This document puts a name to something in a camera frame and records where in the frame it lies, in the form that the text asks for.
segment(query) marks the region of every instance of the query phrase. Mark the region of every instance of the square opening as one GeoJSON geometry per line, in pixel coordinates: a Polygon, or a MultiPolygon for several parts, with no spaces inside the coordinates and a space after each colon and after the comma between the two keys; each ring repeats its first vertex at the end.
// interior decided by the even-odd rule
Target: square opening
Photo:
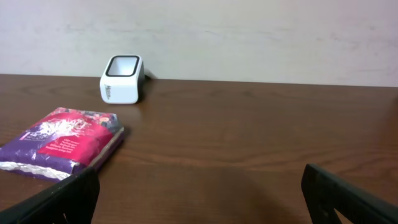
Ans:
{"type": "Polygon", "coordinates": [[[138,65],[137,56],[115,56],[106,71],[108,76],[128,77],[134,75],[138,65]]]}

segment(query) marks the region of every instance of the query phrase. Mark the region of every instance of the white container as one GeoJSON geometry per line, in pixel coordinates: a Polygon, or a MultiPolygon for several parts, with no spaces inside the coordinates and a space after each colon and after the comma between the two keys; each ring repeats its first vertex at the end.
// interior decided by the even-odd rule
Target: white container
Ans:
{"type": "Polygon", "coordinates": [[[142,96],[144,64],[138,55],[113,56],[99,81],[105,103],[137,103],[142,96]]]}

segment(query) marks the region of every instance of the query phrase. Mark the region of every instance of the white wall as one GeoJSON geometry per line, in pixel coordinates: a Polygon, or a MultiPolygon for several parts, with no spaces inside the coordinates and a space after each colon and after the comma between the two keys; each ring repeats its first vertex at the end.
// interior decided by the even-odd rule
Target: white wall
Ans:
{"type": "Polygon", "coordinates": [[[397,0],[0,0],[0,73],[398,86],[397,0]]]}

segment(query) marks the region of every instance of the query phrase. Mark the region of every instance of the pink and purple package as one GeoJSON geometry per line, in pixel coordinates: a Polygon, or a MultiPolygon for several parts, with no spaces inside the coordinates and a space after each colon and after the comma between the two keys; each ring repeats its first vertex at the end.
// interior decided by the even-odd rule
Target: pink and purple package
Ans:
{"type": "Polygon", "coordinates": [[[0,169],[61,181],[99,169],[123,139],[115,114],[57,108],[0,147],[0,169]]]}

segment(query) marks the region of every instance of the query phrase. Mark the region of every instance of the table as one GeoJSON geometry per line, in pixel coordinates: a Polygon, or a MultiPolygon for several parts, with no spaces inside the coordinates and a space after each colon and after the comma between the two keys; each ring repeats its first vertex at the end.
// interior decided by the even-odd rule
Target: table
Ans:
{"type": "MultiPolygon", "coordinates": [[[[56,107],[116,113],[93,223],[310,223],[307,163],[398,205],[398,88],[152,80],[107,105],[99,78],[0,75],[0,144],[56,107]]],[[[0,171],[0,210],[53,183],[0,171]]]]}

